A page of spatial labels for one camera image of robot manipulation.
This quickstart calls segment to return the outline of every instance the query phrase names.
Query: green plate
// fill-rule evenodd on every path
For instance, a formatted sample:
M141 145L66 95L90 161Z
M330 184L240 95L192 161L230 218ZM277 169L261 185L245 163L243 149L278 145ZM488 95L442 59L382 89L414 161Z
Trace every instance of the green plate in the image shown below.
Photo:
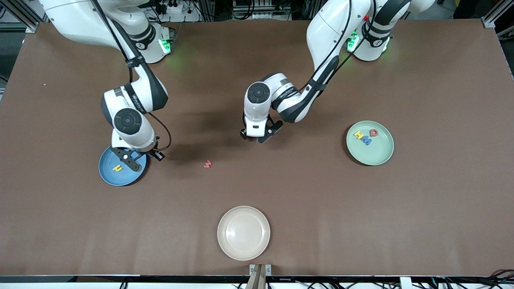
M370 130L376 129L377 136L370 136ZM361 139L355 136L359 132L364 135ZM365 136L371 140L369 145L363 141ZM391 133L380 123L364 120L354 124L346 135L346 146L352 156L359 162L377 166L388 161L393 155L394 141Z

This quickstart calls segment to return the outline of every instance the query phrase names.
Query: white plate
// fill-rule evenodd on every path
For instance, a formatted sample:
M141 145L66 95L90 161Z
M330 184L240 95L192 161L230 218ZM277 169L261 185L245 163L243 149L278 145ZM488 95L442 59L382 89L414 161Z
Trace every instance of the white plate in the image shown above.
M268 246L270 234L264 214L249 206L230 209L218 225L219 246L238 261L257 258Z

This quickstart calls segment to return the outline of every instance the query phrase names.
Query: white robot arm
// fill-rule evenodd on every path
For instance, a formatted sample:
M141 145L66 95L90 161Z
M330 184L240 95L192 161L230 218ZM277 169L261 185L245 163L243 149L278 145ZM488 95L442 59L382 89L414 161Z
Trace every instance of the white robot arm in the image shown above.
M151 154L158 160L164 158L160 153L162 149L157 148L158 137L144 114L163 108L168 100L166 88L153 74L142 52L153 60L160 60L165 54L155 41L151 43L143 41L147 43L145 47L138 45L140 42L134 40L133 35L126 33L122 25L122 23L125 23L125 26L127 23L134 24L129 26L130 31L137 31L135 27L146 27L141 35L148 31L150 34L154 33L152 31L155 30L148 20L140 17L140 14L144 16L144 13L138 11L139 8L127 7L128 4L133 6L135 2L141 1L103 2L107 5L108 11L111 11L109 17L104 13L103 5L100 5L97 0L41 0L45 11L62 35L80 43L120 49L127 59L129 69L131 71L134 69L139 76L139 79L134 82L105 92L100 104L105 119L113 127L111 150L129 168L139 171L140 165L136 161L130 161L132 160L130 155L134 151L139 156ZM115 6L109 6L113 4L121 5L121 8L124 8L123 11L133 11L133 13L121 10L116 12Z
M416 12L426 10L434 2L412 1L416 2ZM370 0L328 0L307 29L307 46L315 71L304 86L305 89L300 92L282 73L267 75L251 84L245 93L245 128L241 130L241 136L244 139L257 137L259 143L273 136L282 127L282 122L271 119L271 108L286 122L302 120L339 69L339 53L346 39L355 35L354 29L362 27L361 36L365 39L356 47L369 47L355 49L353 54L361 59L375 60L387 44L384 39L388 39L396 21L406 12L410 3L411 0L373 0L371 6ZM374 17L365 21L364 16L369 11ZM363 53L359 57L357 53L361 51Z

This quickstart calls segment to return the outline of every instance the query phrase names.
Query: green light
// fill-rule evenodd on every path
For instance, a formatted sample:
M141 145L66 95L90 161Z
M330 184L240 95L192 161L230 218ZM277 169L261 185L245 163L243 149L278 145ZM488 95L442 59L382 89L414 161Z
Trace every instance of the green light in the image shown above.
M161 40L159 39L159 44L162 48L162 52L164 53L170 53L170 42L168 40Z
M357 43L359 43L359 38L360 37L357 34L357 31L354 30L350 35L350 38L348 39L348 45L346 46L346 50L348 50L348 52L353 52L355 50Z
M384 48L382 49L382 52L384 52L387 49L387 43L389 43L390 39L391 39L391 37L387 37L387 40L384 43Z

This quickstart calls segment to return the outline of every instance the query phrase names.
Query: brown tabletop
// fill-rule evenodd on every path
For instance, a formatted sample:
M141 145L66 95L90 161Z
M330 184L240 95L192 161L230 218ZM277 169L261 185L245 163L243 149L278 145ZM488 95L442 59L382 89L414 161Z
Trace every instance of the brown tabletop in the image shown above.
M514 267L514 81L480 20L400 21L377 61L351 59L307 117L264 145L243 141L246 88L313 72L308 22L187 23L152 69L170 93L155 114L173 145L144 178L98 173L111 127L104 91L126 83L120 52L50 24L28 34L0 103L0 274L489 275ZM355 163L345 130L394 136L384 165ZM165 142L164 130L154 121ZM206 159L212 161L204 169ZM232 207L269 219L249 262L220 249Z

